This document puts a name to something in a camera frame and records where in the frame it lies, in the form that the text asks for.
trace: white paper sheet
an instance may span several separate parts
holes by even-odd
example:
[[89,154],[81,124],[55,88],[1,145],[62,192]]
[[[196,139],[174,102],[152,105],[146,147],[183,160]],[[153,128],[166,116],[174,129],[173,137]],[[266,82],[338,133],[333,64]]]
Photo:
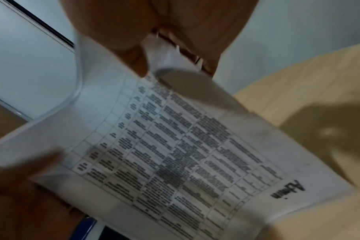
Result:
[[145,47],[153,73],[177,70],[165,85],[78,37],[77,91],[1,139],[0,166],[64,148],[35,181],[133,240],[254,239],[277,217],[352,189],[171,46]]

